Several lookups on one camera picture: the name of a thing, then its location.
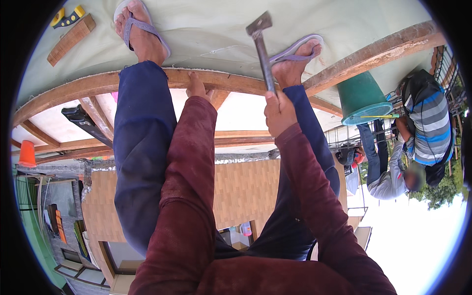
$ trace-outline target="yellow tool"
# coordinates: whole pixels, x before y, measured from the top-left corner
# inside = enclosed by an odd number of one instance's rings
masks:
[[[66,9],[61,8],[52,19],[50,26],[57,29],[59,27],[71,25],[85,15],[85,10],[79,5],[74,9],[74,12],[72,12],[70,16],[65,17],[65,14]]]
[[[400,118],[400,114],[391,114],[391,115],[384,115],[384,116],[361,116],[361,118],[382,118],[382,119]]]

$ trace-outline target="striped shirt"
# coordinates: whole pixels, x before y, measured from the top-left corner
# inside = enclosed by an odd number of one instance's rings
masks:
[[[441,162],[447,152],[451,140],[451,123],[444,89],[433,93],[430,97],[413,105],[411,96],[406,101],[410,111],[410,119],[414,122],[416,131],[406,142],[407,156],[418,163],[433,166]]]

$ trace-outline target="green wall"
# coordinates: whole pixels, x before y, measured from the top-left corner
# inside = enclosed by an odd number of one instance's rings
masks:
[[[52,256],[51,245],[47,234],[44,233],[44,239],[41,236],[38,227],[38,210],[36,205],[36,188],[34,186],[35,181],[29,179],[26,181],[25,177],[16,178],[15,187],[17,193],[17,204],[18,208],[21,209],[20,216],[25,228],[26,236],[30,242],[31,248],[33,249],[36,258],[41,264],[44,272],[49,277],[51,282],[58,288],[66,284],[66,280],[58,273],[54,271],[54,268],[58,265]]]

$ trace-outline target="hand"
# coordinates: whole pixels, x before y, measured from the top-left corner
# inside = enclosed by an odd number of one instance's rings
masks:
[[[408,141],[412,134],[408,130],[408,123],[406,122],[406,116],[395,119],[396,127],[398,129],[398,140],[399,141]]]
[[[211,102],[213,90],[205,89],[205,85],[203,85],[203,82],[196,72],[188,72],[188,75],[190,76],[190,86],[186,90],[187,96],[189,98],[192,96],[200,96]]]
[[[277,91],[277,96],[272,91],[265,94],[267,105],[264,109],[266,125],[270,134],[277,138],[287,128],[297,123],[295,108],[292,102],[282,91]]]

